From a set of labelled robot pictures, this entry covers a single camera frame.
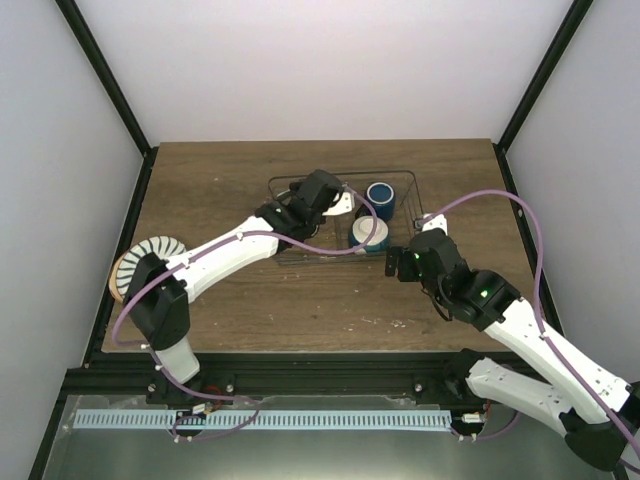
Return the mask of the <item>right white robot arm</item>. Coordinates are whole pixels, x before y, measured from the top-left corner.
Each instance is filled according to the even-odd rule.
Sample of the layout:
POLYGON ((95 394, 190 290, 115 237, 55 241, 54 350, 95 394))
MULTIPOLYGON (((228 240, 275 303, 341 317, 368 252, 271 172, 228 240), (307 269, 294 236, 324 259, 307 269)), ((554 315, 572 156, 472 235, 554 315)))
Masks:
POLYGON ((540 376, 530 378, 463 349, 445 370, 451 400, 465 403, 475 396, 502 403, 561 435, 576 456, 602 471, 622 463, 627 449, 639 449, 638 384, 588 358, 500 274, 470 268, 444 229, 389 248, 385 274, 420 283, 443 318, 498 341, 540 376))

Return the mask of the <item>blue ceramic mug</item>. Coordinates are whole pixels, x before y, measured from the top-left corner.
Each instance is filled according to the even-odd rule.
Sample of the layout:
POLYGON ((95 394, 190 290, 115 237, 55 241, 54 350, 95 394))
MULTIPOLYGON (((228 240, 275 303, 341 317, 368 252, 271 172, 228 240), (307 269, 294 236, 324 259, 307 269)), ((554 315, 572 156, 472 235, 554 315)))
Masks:
POLYGON ((377 217, 388 223, 395 212, 396 194, 394 188, 385 182, 371 183, 364 190, 364 198, 374 209, 377 217))

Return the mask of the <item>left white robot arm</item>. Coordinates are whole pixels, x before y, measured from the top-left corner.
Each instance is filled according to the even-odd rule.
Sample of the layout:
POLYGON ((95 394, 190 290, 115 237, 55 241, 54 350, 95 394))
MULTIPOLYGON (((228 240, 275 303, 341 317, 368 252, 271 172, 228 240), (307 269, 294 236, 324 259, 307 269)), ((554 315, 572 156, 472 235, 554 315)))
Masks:
POLYGON ((353 194, 337 177, 316 170, 220 237, 166 258, 150 252, 138 261, 123 314, 172 376, 168 388, 178 401, 194 403, 204 392, 188 340, 190 304, 240 269, 312 238, 327 217, 348 213, 354 205, 353 194))

